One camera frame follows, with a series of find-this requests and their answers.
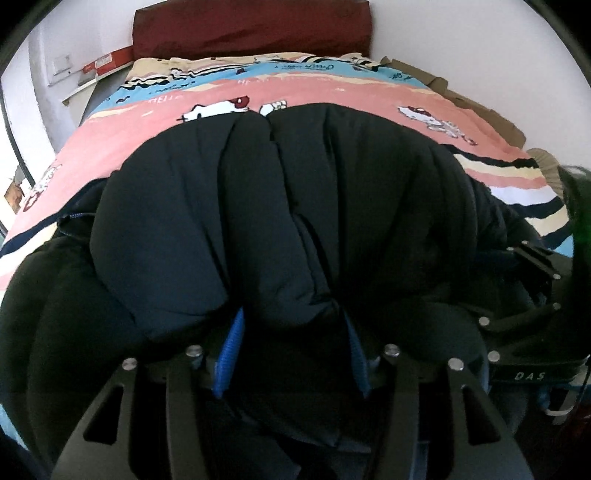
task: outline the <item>red pillow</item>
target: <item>red pillow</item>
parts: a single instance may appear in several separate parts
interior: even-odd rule
[[[136,59],[301,51],[369,55],[367,0],[168,0],[134,18]]]

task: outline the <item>white wall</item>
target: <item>white wall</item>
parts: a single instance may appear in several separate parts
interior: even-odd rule
[[[17,167],[18,160],[8,139],[4,122],[0,119],[0,221],[6,228],[12,226],[15,215],[4,199],[4,193],[12,183]]]
[[[591,87],[523,0],[370,0],[372,56],[442,76],[563,164],[591,167]]]
[[[84,65],[132,44],[135,11],[161,0],[62,0],[29,35],[31,76],[47,135],[59,152],[76,129],[62,101],[77,88]],[[68,55],[69,71],[53,75]]]
[[[31,68],[29,45],[25,40],[2,74],[2,90],[14,140],[25,165],[39,180],[55,159],[37,104]]]

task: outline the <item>brown cloth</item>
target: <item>brown cloth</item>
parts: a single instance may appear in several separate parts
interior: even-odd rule
[[[503,139],[505,139],[509,145],[517,148],[523,148],[525,145],[525,135],[513,123],[500,116],[494,110],[470,100],[469,98],[464,97],[457,92],[448,90],[446,79],[433,75],[432,73],[425,72],[424,70],[420,70],[407,63],[398,60],[390,60],[388,57],[384,57],[381,61],[381,64],[412,75],[419,82],[424,83],[431,90],[438,93],[442,97],[445,97],[457,107],[472,110],[480,118],[485,120],[492,128],[494,128],[495,131]]]
[[[556,192],[556,195],[564,200],[564,187],[558,173],[560,163],[555,156],[541,148],[530,148],[527,153],[540,167],[548,185]]]

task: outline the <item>bedding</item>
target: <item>bedding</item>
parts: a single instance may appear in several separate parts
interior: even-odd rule
[[[147,139],[182,122],[231,112],[261,115],[334,103],[410,127],[447,148],[471,178],[510,205],[549,248],[569,237],[562,201],[536,162],[482,118],[417,79],[359,54],[142,59],[74,133],[33,188],[0,251],[0,291],[22,259],[56,230],[96,179],[121,167]]]
[[[372,18],[367,0],[175,0],[138,10],[135,58],[313,51],[369,54]]]
[[[17,269],[0,309],[0,401],[51,465],[124,358],[207,350],[243,306],[234,405],[275,434],[367,455],[373,432],[353,426],[372,406],[339,395],[371,389],[366,369],[346,368],[343,311],[419,361],[462,358],[486,388],[478,327],[446,303],[495,317],[521,306],[518,286],[487,280],[482,298],[482,273],[466,280],[477,251],[522,241],[540,239],[444,146],[380,116],[316,103],[178,124],[96,181]],[[510,306],[487,301],[502,292]],[[218,358],[228,375],[232,364]]]

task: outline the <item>blue stripe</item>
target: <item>blue stripe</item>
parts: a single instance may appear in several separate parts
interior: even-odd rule
[[[558,247],[556,247],[554,251],[561,255],[565,255],[566,257],[572,258],[574,253],[573,236],[571,235],[570,237],[568,237],[564,242],[562,242]]]
[[[427,88],[417,79],[407,75],[399,70],[390,67],[380,66],[375,71],[355,65],[348,61],[338,60],[322,60],[320,62],[302,63],[298,61],[266,61],[263,63],[251,63],[242,66],[232,66],[229,68],[220,65],[219,67],[212,67],[205,72],[195,74],[183,74],[181,78],[171,80],[170,77],[155,77],[160,78],[156,85],[136,84],[133,88],[129,88],[129,83],[119,87],[116,93],[111,95],[107,100],[102,102],[93,113],[100,112],[105,109],[128,105],[129,103],[139,102],[142,100],[149,100],[159,95],[165,95],[174,90],[184,90],[196,86],[212,83],[216,80],[230,79],[230,80],[244,80],[258,75],[273,75],[279,73],[324,73],[332,74],[342,77],[354,78],[368,78],[382,80],[390,83],[403,83],[418,88]]]

